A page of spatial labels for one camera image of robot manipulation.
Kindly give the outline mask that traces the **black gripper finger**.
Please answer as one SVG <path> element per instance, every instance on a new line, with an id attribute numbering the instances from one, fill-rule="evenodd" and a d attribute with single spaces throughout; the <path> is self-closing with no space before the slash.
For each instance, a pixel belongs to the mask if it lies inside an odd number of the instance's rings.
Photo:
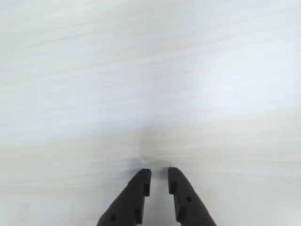
<path id="1" fill-rule="evenodd" d="M 145 197 L 150 195 L 151 170 L 141 169 L 101 215 L 97 226 L 137 226 L 143 222 Z"/>
<path id="2" fill-rule="evenodd" d="M 176 221 L 182 226 L 216 226 L 207 208 L 186 176 L 177 167 L 169 167 L 168 190 L 174 196 Z"/>

